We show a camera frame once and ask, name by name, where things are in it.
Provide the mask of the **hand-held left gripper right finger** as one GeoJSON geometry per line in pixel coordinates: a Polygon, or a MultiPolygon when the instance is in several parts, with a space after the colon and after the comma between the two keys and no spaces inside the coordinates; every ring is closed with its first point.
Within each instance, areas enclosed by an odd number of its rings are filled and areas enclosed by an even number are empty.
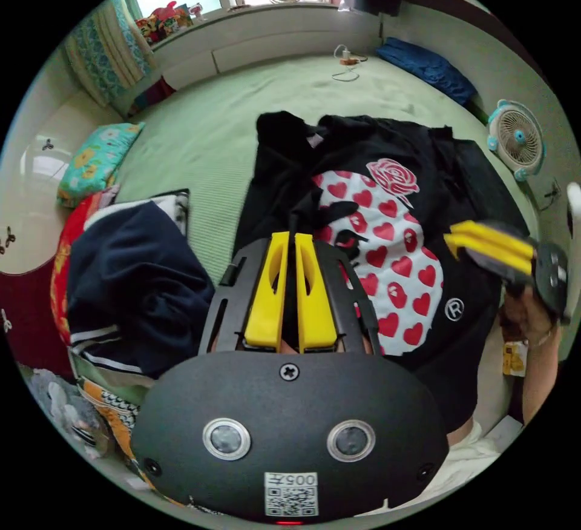
{"type": "Polygon", "coordinates": [[[313,237],[295,235],[298,344],[301,353],[333,349],[337,333],[313,237]]]}

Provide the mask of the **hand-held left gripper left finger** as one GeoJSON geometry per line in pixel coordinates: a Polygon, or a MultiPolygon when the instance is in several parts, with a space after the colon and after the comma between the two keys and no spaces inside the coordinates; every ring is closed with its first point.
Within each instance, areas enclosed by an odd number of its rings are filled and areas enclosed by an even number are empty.
{"type": "Polygon", "coordinates": [[[249,347],[281,348],[289,236],[288,231],[272,234],[264,252],[244,331],[249,347]]]}

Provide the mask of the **person's right hand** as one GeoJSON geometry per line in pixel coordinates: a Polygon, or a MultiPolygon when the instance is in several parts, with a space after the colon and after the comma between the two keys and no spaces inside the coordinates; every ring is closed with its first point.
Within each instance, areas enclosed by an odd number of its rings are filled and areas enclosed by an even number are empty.
{"type": "Polygon", "coordinates": [[[531,351],[544,344],[560,343],[562,330],[531,286],[519,296],[505,293],[500,326],[506,342],[525,342],[531,351]]]}

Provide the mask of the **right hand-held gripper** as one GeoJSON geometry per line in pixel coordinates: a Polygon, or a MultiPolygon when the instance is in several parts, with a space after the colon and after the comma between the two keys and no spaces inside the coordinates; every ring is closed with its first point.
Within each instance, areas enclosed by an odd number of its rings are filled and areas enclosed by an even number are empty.
{"type": "Polygon", "coordinates": [[[562,325],[570,323],[570,313],[566,311],[569,264],[557,244],[539,242],[513,226],[492,220],[454,224],[444,241],[455,258],[469,257],[499,277],[508,293],[519,296],[531,286],[552,320],[562,325]]]}

